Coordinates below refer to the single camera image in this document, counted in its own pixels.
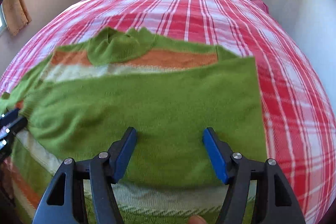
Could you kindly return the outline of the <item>person's hand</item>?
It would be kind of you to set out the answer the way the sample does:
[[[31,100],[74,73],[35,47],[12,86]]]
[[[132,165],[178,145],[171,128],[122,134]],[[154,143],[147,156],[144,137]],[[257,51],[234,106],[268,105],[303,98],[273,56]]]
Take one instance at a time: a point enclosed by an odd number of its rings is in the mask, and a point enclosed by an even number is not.
[[[189,217],[188,224],[207,224],[206,220],[202,218],[200,215],[192,215]]]

